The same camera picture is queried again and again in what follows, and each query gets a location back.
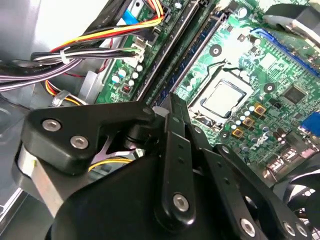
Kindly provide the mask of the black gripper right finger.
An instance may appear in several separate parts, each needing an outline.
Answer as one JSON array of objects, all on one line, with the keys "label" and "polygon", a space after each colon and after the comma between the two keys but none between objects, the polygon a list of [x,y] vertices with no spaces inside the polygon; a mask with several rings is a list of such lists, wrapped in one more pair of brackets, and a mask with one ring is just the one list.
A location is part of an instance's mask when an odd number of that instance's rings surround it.
[{"label": "black gripper right finger", "polygon": [[312,234],[296,215],[226,145],[211,146],[191,123],[187,104],[176,98],[192,165],[200,169],[218,201],[215,219],[226,240],[310,240]]}]

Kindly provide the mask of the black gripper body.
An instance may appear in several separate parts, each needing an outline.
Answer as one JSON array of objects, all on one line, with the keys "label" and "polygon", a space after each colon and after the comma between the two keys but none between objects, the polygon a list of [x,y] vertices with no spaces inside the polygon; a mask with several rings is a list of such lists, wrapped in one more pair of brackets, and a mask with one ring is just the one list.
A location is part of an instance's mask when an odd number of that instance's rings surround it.
[{"label": "black gripper body", "polygon": [[202,154],[143,157],[73,193],[53,240],[238,240],[239,218],[220,195]]}]

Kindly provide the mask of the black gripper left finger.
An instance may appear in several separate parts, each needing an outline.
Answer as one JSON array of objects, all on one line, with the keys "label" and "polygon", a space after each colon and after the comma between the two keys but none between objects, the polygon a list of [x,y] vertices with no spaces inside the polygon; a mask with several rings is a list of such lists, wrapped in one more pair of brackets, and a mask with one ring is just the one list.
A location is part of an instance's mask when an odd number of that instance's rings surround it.
[{"label": "black gripper left finger", "polygon": [[177,97],[156,108],[134,101],[34,110],[16,165],[55,218],[72,194],[128,164],[191,154]]}]

